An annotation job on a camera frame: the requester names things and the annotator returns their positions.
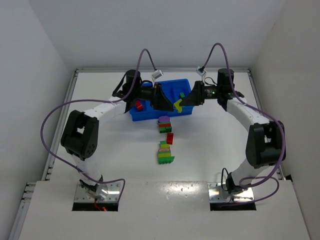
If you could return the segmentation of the lime green lego brick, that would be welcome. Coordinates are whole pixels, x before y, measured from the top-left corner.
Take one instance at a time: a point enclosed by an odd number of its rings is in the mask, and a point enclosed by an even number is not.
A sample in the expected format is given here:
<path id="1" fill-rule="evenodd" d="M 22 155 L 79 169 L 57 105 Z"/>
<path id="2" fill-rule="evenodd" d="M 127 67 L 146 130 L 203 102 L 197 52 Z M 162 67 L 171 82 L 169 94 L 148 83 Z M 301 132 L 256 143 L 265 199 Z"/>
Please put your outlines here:
<path id="1" fill-rule="evenodd" d="M 180 103 L 182 102 L 183 100 L 180 98 L 179 100 L 177 100 L 173 106 L 175 107 L 175 109 L 177 110 L 178 113 L 181 113 L 183 111 L 183 107 L 180 105 Z"/>

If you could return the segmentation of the green yellow lego stack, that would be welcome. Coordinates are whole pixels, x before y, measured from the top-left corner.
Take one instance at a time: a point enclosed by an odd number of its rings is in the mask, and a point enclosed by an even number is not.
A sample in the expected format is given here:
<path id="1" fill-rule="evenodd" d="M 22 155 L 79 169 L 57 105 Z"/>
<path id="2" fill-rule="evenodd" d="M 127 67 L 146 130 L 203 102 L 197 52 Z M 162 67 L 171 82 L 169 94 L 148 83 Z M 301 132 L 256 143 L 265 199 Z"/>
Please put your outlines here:
<path id="1" fill-rule="evenodd" d="M 157 152 L 158 164 L 171 164 L 174 161 L 174 159 L 175 157 L 171 153 L 170 145 L 165 140 L 160 141 L 159 149 Z"/>

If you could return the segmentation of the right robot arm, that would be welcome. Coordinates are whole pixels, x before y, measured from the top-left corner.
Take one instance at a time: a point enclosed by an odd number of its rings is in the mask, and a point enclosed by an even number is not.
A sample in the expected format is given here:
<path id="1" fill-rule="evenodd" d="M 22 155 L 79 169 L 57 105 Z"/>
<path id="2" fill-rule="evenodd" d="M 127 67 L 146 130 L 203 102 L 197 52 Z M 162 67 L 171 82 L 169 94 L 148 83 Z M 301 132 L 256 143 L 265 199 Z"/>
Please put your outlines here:
<path id="1" fill-rule="evenodd" d="M 252 181 L 264 169 L 269 166 L 278 168 L 286 158 L 285 128 L 282 122 L 272 120 L 246 103 L 244 95 L 235 90 L 234 71 L 231 69 L 219 69 L 214 85 L 206 85 L 204 80 L 196 81 L 180 106 L 200 106 L 211 99 L 216 100 L 248 132 L 245 160 L 236 170 L 228 173 L 225 180 L 225 190 L 229 194 L 239 193 L 252 187 Z"/>

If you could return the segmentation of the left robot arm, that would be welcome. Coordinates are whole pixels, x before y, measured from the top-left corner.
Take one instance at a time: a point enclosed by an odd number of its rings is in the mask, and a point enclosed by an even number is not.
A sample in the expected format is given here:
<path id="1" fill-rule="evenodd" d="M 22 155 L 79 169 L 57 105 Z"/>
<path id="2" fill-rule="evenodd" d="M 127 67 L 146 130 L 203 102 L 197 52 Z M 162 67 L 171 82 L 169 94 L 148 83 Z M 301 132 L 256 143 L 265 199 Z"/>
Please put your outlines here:
<path id="1" fill-rule="evenodd" d="M 156 111 L 174 110 L 160 83 L 146 86 L 140 72 L 132 69 L 123 75 L 106 103 L 85 111 L 73 110 L 68 116 L 60 144 L 75 161 L 81 187 L 95 199 L 107 196 L 107 184 L 103 182 L 94 158 L 99 128 L 114 117 L 127 113 L 137 100 L 149 101 Z"/>

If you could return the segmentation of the red flower lego brick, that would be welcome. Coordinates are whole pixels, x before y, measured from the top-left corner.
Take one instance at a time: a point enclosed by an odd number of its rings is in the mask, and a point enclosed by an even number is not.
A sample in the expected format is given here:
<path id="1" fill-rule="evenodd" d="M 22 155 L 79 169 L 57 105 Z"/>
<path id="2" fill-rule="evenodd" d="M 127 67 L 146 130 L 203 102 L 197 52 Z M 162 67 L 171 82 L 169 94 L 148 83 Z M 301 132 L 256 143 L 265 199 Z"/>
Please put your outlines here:
<path id="1" fill-rule="evenodd" d="M 135 106 L 135 109 L 138 112 L 141 112 L 144 109 L 144 106 L 142 105 L 142 103 L 138 99 L 135 101 L 135 105 L 134 106 Z"/>

